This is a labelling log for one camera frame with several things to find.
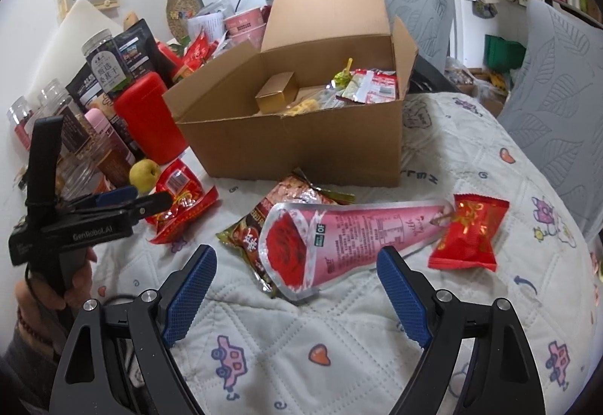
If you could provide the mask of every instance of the pink ice cream package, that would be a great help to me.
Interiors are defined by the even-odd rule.
[[[290,301],[375,266],[381,248],[402,257],[441,238],[454,208],[444,199],[346,206],[287,202],[268,214],[258,243],[270,279]]]

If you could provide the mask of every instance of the sleeve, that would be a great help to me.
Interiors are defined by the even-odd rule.
[[[48,410],[57,365],[32,349],[15,329],[0,369],[26,404]]]

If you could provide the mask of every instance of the yellow apple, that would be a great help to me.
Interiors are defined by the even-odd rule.
[[[146,194],[155,188],[161,175],[161,168],[153,160],[141,160],[130,169],[130,183],[138,189],[138,193]]]

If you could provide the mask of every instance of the red plastic canister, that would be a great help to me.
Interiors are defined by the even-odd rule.
[[[167,91],[161,77],[151,72],[138,79],[113,103],[117,115],[126,121],[134,141],[159,165],[171,162],[188,146],[165,105],[162,96]]]

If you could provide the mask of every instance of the green storage box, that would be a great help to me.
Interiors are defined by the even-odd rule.
[[[487,35],[484,49],[484,64],[491,70],[507,73],[521,68],[526,56],[526,48],[515,41]]]

